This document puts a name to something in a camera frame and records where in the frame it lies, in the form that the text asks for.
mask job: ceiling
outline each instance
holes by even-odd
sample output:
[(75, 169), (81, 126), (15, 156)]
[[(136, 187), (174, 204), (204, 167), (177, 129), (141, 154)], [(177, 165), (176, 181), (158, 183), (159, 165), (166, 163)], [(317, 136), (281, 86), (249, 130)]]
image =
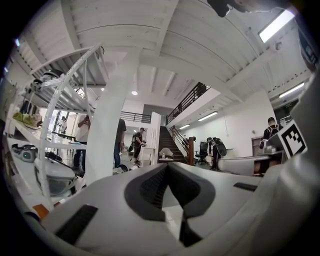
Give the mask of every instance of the ceiling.
[[(229, 99), (221, 101), (221, 107), (244, 101), (261, 88), (272, 100), (310, 75), (294, 20), (266, 43), (258, 36), (280, 11), (233, 9), (221, 18), (206, 0), (53, 0), (29, 22), (18, 52), (32, 70), (57, 56), (102, 43), (112, 76), (128, 49), (142, 47), (131, 86), (138, 95), (128, 91), (127, 99), (174, 108), (202, 82)], [(282, 42), (281, 51), (261, 60), (276, 42)], [(91, 92), (95, 97), (102, 93), (98, 88)]]

